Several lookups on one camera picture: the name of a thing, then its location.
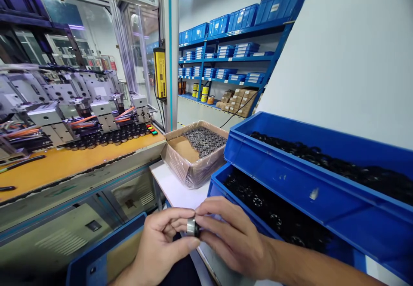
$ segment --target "blue storage crate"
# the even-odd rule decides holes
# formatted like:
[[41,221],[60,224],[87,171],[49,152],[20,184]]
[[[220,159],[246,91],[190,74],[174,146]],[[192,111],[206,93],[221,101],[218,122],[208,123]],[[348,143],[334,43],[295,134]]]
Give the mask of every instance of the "blue storage crate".
[[252,27],[255,22],[258,4],[232,12],[229,17],[228,32]]
[[143,231],[145,219],[144,212],[74,259],[68,267],[66,286],[107,285],[107,254]]
[[[258,232],[272,237],[273,239],[284,241],[271,227],[269,227],[257,214],[255,214],[248,206],[238,199],[228,188],[223,184],[226,178],[233,172],[234,166],[230,163],[225,164],[216,171],[211,178],[211,183],[208,189],[208,197],[223,196],[233,204],[240,206],[251,219],[252,223],[257,227]],[[349,265],[354,265],[353,247],[334,236],[331,243],[327,246],[326,255],[336,258]]]
[[208,36],[212,37],[228,31],[229,14],[218,17],[210,21]]
[[208,23],[200,24],[192,28],[192,41],[204,40],[208,32]]
[[304,0],[261,0],[255,25],[277,21],[280,25],[295,20]]
[[[317,146],[358,166],[413,178],[413,151],[264,112],[232,127],[224,157],[408,283],[413,207],[249,136],[253,131]],[[315,200],[310,195],[316,192]]]
[[192,29],[188,29],[187,31],[184,31],[182,38],[183,38],[182,44],[192,42]]

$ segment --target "workbench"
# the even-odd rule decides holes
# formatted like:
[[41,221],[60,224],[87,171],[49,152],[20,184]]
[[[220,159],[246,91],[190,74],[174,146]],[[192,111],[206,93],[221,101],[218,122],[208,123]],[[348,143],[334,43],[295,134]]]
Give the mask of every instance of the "workbench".
[[0,267],[48,274],[138,214],[156,206],[149,166],[163,135],[68,151],[0,174]]

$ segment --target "finger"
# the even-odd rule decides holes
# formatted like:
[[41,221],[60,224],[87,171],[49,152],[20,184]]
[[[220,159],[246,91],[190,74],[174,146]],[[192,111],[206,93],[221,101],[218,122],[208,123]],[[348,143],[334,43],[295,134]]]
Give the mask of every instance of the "finger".
[[224,197],[207,198],[197,207],[195,212],[197,215],[218,214],[243,234],[248,234],[254,229],[253,223],[242,208],[232,204]]
[[232,270],[240,272],[240,267],[231,248],[223,240],[209,231],[201,231],[201,241],[208,244]]
[[177,228],[177,227],[182,226],[182,225],[186,226],[187,224],[188,224],[188,219],[187,218],[179,218],[179,219],[171,222],[171,225],[174,228]]
[[209,216],[195,216],[195,221],[206,230],[217,234],[229,246],[235,247],[239,242],[247,239],[246,235],[239,232],[230,224],[219,221]]
[[161,212],[151,214],[146,218],[145,225],[156,231],[163,231],[169,222],[176,218],[191,218],[195,215],[192,209],[168,208]]
[[166,254],[169,255],[168,260],[171,261],[170,264],[174,265],[182,258],[188,256],[191,251],[199,246],[199,244],[199,239],[195,237],[183,237],[168,244],[165,249]]

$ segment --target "vent grille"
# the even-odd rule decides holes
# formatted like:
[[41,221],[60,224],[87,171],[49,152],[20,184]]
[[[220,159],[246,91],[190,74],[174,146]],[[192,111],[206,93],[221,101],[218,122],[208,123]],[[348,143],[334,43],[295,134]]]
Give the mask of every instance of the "vent grille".
[[87,241],[85,239],[78,237],[66,229],[61,229],[40,240],[35,245],[68,256],[86,244]]

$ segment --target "wooden workbench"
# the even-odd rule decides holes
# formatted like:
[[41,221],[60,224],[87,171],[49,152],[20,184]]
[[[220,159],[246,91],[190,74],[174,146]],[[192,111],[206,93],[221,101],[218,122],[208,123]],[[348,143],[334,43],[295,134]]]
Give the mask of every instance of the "wooden workbench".
[[15,202],[33,192],[56,186],[75,176],[100,169],[115,161],[133,155],[139,150],[164,141],[158,135],[146,135],[137,139],[128,140],[121,145],[98,145],[94,149],[83,151],[46,150],[32,154],[31,157],[46,155],[46,158],[22,165],[16,169],[0,174],[0,187],[16,186],[13,191],[0,192],[0,206]]

